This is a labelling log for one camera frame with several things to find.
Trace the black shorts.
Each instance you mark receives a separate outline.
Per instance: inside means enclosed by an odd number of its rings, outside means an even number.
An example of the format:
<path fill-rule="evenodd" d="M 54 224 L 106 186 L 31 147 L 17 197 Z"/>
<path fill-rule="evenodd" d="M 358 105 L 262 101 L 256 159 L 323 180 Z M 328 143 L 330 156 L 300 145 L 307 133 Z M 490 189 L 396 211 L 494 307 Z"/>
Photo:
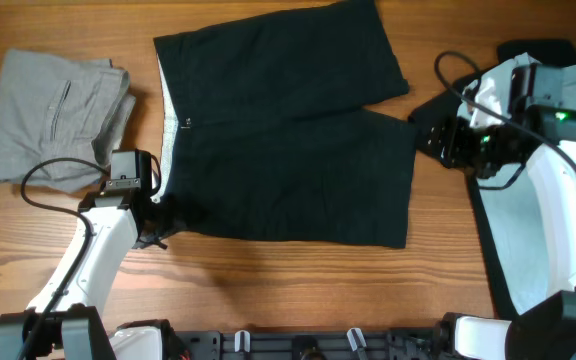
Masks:
<path fill-rule="evenodd" d="M 372 1 L 155 39 L 177 118 L 163 193 L 192 232 L 406 244 L 415 127 L 373 107 L 409 90 Z"/>

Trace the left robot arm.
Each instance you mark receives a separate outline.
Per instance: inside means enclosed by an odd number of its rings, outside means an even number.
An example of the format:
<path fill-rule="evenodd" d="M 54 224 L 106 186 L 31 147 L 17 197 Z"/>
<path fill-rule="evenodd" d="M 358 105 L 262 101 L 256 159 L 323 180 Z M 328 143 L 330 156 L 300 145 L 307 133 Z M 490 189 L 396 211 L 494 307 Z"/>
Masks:
<path fill-rule="evenodd" d="M 134 321 L 108 334 L 101 314 L 127 253 L 156 206 L 139 190 L 92 192 L 76 211 L 72 242 L 27 308 L 0 316 L 0 359 L 37 359 L 60 348 L 68 359 L 185 359 L 166 320 Z"/>

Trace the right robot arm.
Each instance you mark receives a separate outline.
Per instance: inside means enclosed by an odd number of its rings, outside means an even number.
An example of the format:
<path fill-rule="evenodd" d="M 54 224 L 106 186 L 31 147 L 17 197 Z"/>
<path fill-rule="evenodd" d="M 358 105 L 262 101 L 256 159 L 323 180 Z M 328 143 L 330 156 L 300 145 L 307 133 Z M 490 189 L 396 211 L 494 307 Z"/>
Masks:
<path fill-rule="evenodd" d="M 576 100 L 567 71 L 521 56 L 415 109 L 419 148 L 465 172 L 498 315 L 449 315 L 466 359 L 576 359 Z"/>

